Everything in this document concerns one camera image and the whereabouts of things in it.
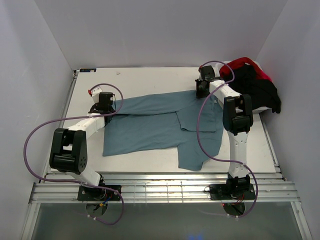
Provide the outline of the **blue t shirt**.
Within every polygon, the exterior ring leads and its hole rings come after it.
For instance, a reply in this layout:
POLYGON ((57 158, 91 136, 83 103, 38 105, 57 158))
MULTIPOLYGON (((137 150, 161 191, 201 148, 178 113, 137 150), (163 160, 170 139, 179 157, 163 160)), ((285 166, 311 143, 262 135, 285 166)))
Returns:
POLYGON ((223 137, 223 110, 215 96, 195 90, 151 94, 116 101, 118 114, 104 128, 104 157, 177 148, 178 167, 199 171, 217 156, 223 137))

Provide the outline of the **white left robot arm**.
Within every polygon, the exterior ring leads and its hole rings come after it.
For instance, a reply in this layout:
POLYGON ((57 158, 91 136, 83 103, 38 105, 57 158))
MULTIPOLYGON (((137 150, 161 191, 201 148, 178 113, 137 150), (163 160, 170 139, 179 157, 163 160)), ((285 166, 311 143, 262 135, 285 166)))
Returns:
POLYGON ((67 128, 57 128, 53 133, 49 165, 61 173, 67 173, 82 184, 84 192, 91 199, 100 200, 107 194, 106 185, 101 174, 88 164, 87 140, 103 129, 112 119, 108 114, 116 111, 115 94, 104 92, 101 88, 91 90, 94 104, 85 118, 67 128))

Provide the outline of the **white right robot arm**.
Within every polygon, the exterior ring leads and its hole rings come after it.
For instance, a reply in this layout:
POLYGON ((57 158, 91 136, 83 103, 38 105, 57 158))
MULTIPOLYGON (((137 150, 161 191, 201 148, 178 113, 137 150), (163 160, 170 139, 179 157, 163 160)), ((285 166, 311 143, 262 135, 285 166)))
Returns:
POLYGON ((229 138, 230 160, 215 159, 217 162, 229 163, 225 184, 211 184, 207 192, 211 200, 243 200, 255 198, 255 190, 251 184, 251 169, 247 166, 247 140, 253 125, 253 109, 251 97, 233 90, 229 83, 235 79, 224 81, 215 77, 212 66, 202 65, 198 69, 200 75, 196 80, 196 96, 205 97, 201 106, 214 95, 220 102, 223 114, 222 123, 229 138))

